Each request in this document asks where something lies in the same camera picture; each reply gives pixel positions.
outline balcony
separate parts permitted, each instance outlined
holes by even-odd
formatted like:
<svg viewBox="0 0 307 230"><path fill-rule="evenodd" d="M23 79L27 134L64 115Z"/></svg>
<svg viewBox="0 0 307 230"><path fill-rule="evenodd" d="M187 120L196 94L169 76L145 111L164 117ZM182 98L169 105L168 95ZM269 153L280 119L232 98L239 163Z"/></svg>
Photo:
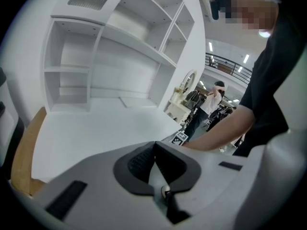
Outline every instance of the balcony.
<svg viewBox="0 0 307 230"><path fill-rule="evenodd" d="M229 59L206 53L206 68L214 68L249 84L252 71Z"/></svg>

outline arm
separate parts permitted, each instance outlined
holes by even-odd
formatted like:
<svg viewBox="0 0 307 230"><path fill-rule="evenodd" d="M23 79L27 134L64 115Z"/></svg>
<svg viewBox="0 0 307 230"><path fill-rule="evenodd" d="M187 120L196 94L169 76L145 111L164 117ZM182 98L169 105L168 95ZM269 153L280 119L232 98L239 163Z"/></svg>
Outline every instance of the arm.
<svg viewBox="0 0 307 230"><path fill-rule="evenodd" d="M253 111L239 105L235 112L224 118L207 134L195 141L185 143L184 147L201 151L220 148L245 134L254 122L255 116Z"/></svg>
<svg viewBox="0 0 307 230"><path fill-rule="evenodd" d="M220 87L220 86L213 86L213 94L214 94L214 97L218 95L219 93L219 90L222 90L222 91L226 91L226 88L225 87Z"/></svg>

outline round light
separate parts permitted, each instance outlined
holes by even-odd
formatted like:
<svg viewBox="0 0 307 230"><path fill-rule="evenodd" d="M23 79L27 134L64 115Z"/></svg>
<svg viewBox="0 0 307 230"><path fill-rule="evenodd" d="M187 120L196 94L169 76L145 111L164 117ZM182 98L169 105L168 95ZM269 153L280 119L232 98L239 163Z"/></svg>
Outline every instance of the round light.
<svg viewBox="0 0 307 230"><path fill-rule="evenodd" d="M262 36L262 37L269 37L269 36L271 36L270 33L268 33L268 32L261 32L261 31L259 31L259 35Z"/></svg>

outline forearm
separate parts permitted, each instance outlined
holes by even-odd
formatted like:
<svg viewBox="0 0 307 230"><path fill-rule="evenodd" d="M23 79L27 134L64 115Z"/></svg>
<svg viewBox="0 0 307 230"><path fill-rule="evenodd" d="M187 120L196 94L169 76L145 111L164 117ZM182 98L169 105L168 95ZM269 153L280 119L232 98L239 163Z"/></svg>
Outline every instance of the forearm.
<svg viewBox="0 0 307 230"><path fill-rule="evenodd" d="M253 124L254 117L243 121L233 113L214 126L207 134L189 142L186 147L202 151L220 148L245 134Z"/></svg>

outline white desktop surface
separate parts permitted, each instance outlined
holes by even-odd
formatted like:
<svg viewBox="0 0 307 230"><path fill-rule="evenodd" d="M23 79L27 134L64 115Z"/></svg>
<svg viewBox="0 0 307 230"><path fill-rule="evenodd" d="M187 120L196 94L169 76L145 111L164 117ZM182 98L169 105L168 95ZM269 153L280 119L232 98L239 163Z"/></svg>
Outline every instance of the white desktop surface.
<svg viewBox="0 0 307 230"><path fill-rule="evenodd" d="M156 107L126 108L119 98L93 98L88 113L47 114L35 144L32 178L48 183L89 156L163 140L179 129Z"/></svg>

